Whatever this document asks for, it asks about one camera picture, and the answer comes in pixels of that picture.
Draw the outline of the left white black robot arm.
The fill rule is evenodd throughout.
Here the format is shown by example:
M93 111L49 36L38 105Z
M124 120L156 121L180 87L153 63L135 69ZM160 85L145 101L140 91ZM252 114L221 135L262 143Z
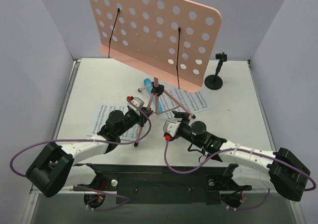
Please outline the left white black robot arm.
M96 179L97 172L91 165L81 165L80 162L113 151L120 142L120 136L136 124L145 124L152 113L145 107L142 113L132 108L127 113L114 110L92 141L61 146L49 142L28 168L27 179L46 197L56 195L66 186L90 185Z

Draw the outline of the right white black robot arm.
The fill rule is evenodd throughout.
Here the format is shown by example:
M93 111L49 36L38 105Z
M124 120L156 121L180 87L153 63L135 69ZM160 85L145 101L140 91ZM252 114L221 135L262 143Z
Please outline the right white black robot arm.
M237 186L274 189L288 200L301 200L310 171L290 150L241 146L208 132L202 121L191 123L188 113L173 114L174 118L166 121L163 128L166 140L183 138L190 143L189 152L197 151L208 159L228 163L230 174L226 177Z

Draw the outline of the pink perforated music stand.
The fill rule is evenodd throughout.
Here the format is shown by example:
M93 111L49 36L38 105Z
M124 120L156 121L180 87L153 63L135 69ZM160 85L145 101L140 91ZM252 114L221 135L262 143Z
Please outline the pink perforated music stand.
M191 0L89 0L103 55L160 81L198 92L215 45L221 13Z

